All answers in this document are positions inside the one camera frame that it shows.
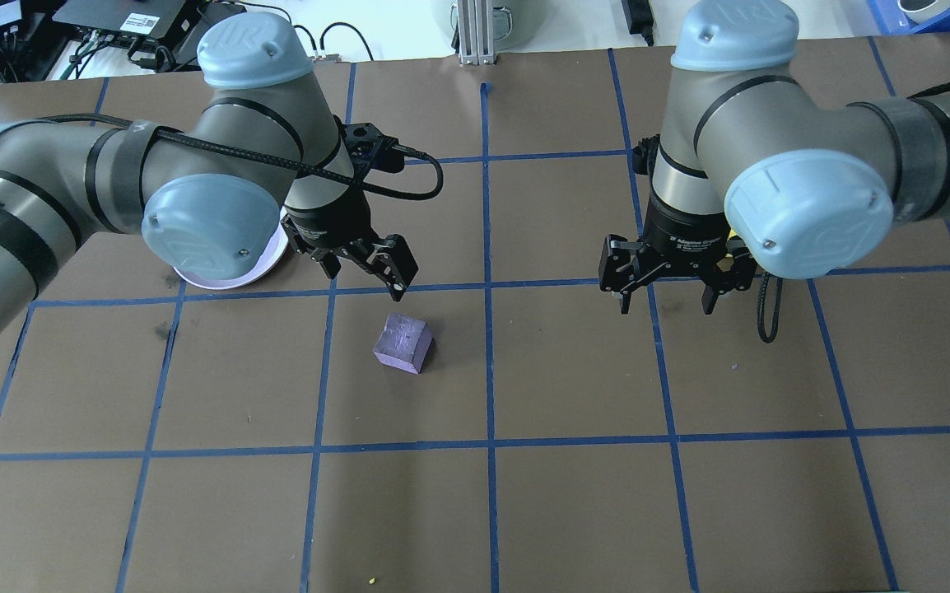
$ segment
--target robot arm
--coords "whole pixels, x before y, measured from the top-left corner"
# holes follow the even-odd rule
[[[170,265],[238,278],[283,224],[330,278],[341,255],[401,299],[416,262],[401,236],[374,232],[362,190],[433,198],[437,162],[372,125],[333,119],[310,58],[278,16],[217,24],[199,59],[216,91],[186,135],[95,114],[0,124],[0,330],[99,231],[141,232]],[[78,119],[114,127],[61,123]],[[370,169],[401,170],[404,155],[433,162],[435,190],[363,181]]]
[[[950,221],[950,94],[818,109],[789,76],[797,34],[777,0],[689,12],[662,135],[634,151],[651,176],[643,236],[603,244],[600,288],[622,312],[639,286],[689,275],[705,282],[708,315],[720,294],[749,288],[757,264],[820,277],[892,226]]]

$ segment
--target black electrical tape band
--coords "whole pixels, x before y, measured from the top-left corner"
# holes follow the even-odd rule
[[[54,280],[58,258],[39,233],[0,204],[0,247],[15,256],[35,283],[34,299]]]
[[[950,198],[950,118],[947,117],[947,114],[943,112],[942,109],[939,109],[935,104],[931,104],[929,101],[912,99],[916,104],[922,105],[925,108],[925,111],[929,112],[929,115],[933,116],[937,124],[939,125],[939,132],[943,133],[944,146],[947,149],[947,169],[944,174],[943,183],[939,186],[939,195],[937,195],[937,200],[933,203],[933,207],[929,208],[926,213],[922,214],[922,217],[918,218],[919,221],[923,221],[926,218],[931,218],[935,213],[947,203],[947,199]]]
[[[243,106],[245,109],[251,109],[253,112],[268,117],[271,121],[274,121],[275,124],[278,124],[278,127],[286,131],[286,134],[291,136],[291,140],[296,143],[296,147],[299,149],[299,161],[303,161],[303,140],[299,138],[299,132],[296,131],[293,124],[289,124],[288,120],[282,117],[280,113],[268,108],[266,105],[258,104],[258,102],[250,101],[249,99],[242,99],[241,97],[223,97],[216,99],[212,101],[211,104],[208,104],[207,108],[204,108],[204,111],[214,108],[214,106],[217,105]]]
[[[796,80],[790,78],[789,76],[780,76],[777,74],[769,74],[767,76],[757,76],[757,78],[750,78],[745,82],[735,84],[735,86],[730,87],[727,91],[724,91],[723,95],[716,97],[716,101],[713,101],[713,105],[709,105],[709,109],[705,113],[701,114],[701,119],[698,120],[698,125],[694,128],[694,153],[698,154],[698,140],[701,139],[701,129],[709,123],[709,117],[712,117],[714,113],[719,111],[726,102],[731,101],[738,93],[742,91],[748,91],[754,86],[760,86],[761,84],[766,84],[768,82],[788,82],[790,84],[798,84]]]
[[[123,234],[120,229],[113,226],[113,223],[109,221],[109,217],[105,215],[102,202],[99,202],[98,199],[98,177],[96,177],[96,174],[98,174],[98,157],[102,154],[105,143],[117,132],[121,132],[121,130],[115,128],[102,134],[95,140],[90,151],[87,151],[87,162],[85,162],[83,169],[83,187],[87,194],[87,203],[91,206],[91,212],[95,214],[95,218],[98,218],[98,222],[102,222],[102,226],[105,226],[109,232]]]
[[[145,157],[149,154],[149,147],[156,137],[156,131],[167,128],[152,121],[139,119],[124,130],[124,140],[117,147],[116,158],[113,159],[113,170],[110,172],[109,186],[113,191],[113,200],[120,203],[121,196],[133,196],[139,202],[139,210],[145,210],[145,196],[142,195],[142,169],[145,166]]]
[[[669,166],[671,166],[673,169],[678,170],[679,172],[685,174],[686,176],[689,176],[689,177],[698,177],[698,179],[700,179],[700,180],[708,180],[708,179],[709,179],[709,176],[708,176],[704,171],[701,171],[701,170],[698,170],[698,169],[692,169],[692,168],[690,168],[690,166],[679,164],[679,162],[675,161],[675,159],[674,159],[673,157],[670,157],[670,156],[669,156],[669,153],[666,152],[666,150],[664,150],[664,148],[663,148],[662,145],[660,145],[660,144],[659,144],[659,153],[662,153],[662,158],[664,159],[664,161],[667,162],[667,164],[668,164]]]
[[[50,195],[50,192],[32,183],[32,181],[25,179],[25,177],[20,177],[19,175],[2,169],[0,169],[0,180],[11,181],[11,183],[17,185],[17,187],[23,188],[25,191],[37,196],[37,198],[42,199],[43,203],[53,208],[54,212],[62,218],[62,222],[65,222],[65,226],[68,226],[77,250],[83,246],[83,234],[80,232],[80,225],[77,225],[77,219],[73,218],[68,208],[65,208],[63,203],[58,202],[58,199],[53,195]]]
[[[896,203],[896,200],[900,198],[900,187],[903,184],[903,151],[900,147],[900,132],[897,132],[896,125],[892,123],[892,120],[888,118],[888,114],[880,106],[863,101],[848,106],[860,106],[860,108],[873,111],[874,115],[880,117],[882,123],[888,128],[889,138],[892,138],[892,153],[896,155],[896,179],[892,186],[892,203]]]

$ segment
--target white bowl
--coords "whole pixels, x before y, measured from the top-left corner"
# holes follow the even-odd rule
[[[284,217],[284,210],[281,210],[281,215]],[[185,273],[179,268],[175,268],[175,273],[177,273],[182,280],[189,282],[189,284],[208,290],[238,288],[246,284],[252,284],[252,282],[256,282],[260,278],[263,278],[264,275],[267,275],[268,271],[271,271],[276,263],[278,263],[278,260],[281,259],[281,256],[284,255],[284,250],[286,250],[287,246],[288,237],[284,234],[282,226],[278,225],[278,228],[271,236],[271,240],[267,243],[267,248],[263,249],[263,252],[259,255],[259,259],[256,260],[256,266],[254,266],[249,273],[242,275],[241,278],[215,280],[215,278],[204,278],[195,273]]]
[[[950,8],[950,0],[896,0],[900,10],[915,23],[926,22]]]

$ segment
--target white plate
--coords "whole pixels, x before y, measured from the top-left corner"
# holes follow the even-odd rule
[[[288,237],[284,234],[284,229],[281,225],[278,225],[278,229],[272,234],[271,240],[267,243],[267,249],[263,249],[263,252],[259,256],[259,260],[256,262],[256,266],[252,268],[252,271],[242,275],[241,278],[233,278],[233,280],[215,280],[215,278],[204,278],[200,277],[195,273],[185,273],[179,268],[175,268],[175,273],[182,278],[182,280],[198,286],[200,288],[206,288],[208,290],[227,290],[231,288],[238,288],[246,284],[252,284],[260,278],[263,278],[264,275],[267,275],[268,271],[271,271],[274,268],[274,265],[278,263],[278,260],[281,259],[281,256],[284,255],[284,250],[288,246]]]

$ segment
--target white container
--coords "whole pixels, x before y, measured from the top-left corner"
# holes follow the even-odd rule
[[[950,0],[896,0],[900,10],[915,23],[923,23],[942,15],[950,8]]]

